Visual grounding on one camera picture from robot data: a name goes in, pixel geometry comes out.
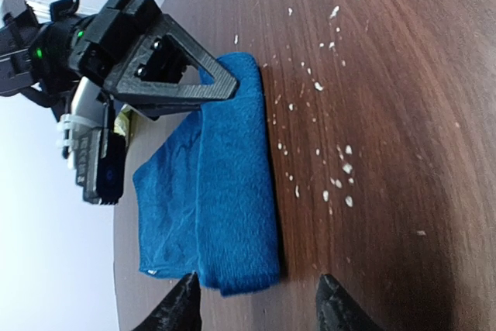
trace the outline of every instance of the white crumb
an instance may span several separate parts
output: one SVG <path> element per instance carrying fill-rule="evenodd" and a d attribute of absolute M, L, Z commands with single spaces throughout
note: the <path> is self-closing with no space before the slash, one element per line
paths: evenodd
<path fill-rule="evenodd" d="M 339 6 L 337 5 L 337 6 L 336 6 L 336 7 L 334 7 L 334 9 L 332 10 L 331 16 L 330 16 L 329 18 L 330 18 L 330 19 L 335 18 L 335 17 L 338 15 L 338 12 L 339 12 Z"/>
<path fill-rule="evenodd" d="M 353 170 L 353 166 L 349 163 L 345 163 L 343 165 L 343 171 L 345 171 L 347 174 L 351 174 L 351 171 Z"/>
<path fill-rule="evenodd" d="M 346 205 L 348 207 L 353 207 L 353 198 L 351 198 L 349 195 L 344 199 L 344 201 L 346 202 Z"/>

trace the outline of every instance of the wood grain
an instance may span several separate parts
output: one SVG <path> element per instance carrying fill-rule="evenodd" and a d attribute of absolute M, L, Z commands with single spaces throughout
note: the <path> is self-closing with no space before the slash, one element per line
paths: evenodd
<path fill-rule="evenodd" d="M 288 277 L 251 296 L 204 291 L 204 329 L 312 329 L 324 272 L 386 329 L 496 329 L 496 0 L 166 0 L 163 10 L 216 55 L 252 53 L 266 92 Z M 123 330 L 170 286 L 137 273 L 130 178 L 177 123 L 140 121 L 129 152 L 115 210 Z"/>

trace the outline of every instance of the folded blue towel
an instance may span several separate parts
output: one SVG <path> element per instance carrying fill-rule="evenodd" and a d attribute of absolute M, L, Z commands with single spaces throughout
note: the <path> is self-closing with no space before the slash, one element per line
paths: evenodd
<path fill-rule="evenodd" d="M 278 282 L 277 228 L 257 63 L 246 53 L 219 62 L 240 82 L 236 97 L 190 114 L 134 174 L 139 268 L 155 278 L 196 271 L 237 295 Z"/>

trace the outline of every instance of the cloth fold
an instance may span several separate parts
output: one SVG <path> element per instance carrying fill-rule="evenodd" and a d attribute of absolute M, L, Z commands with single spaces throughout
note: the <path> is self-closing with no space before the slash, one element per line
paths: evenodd
<path fill-rule="evenodd" d="M 190 114 L 134 174 L 139 268 L 155 278 L 196 271 L 238 295 L 278 282 L 277 227 L 257 63 L 246 53 L 219 62 L 240 82 L 236 97 Z"/>

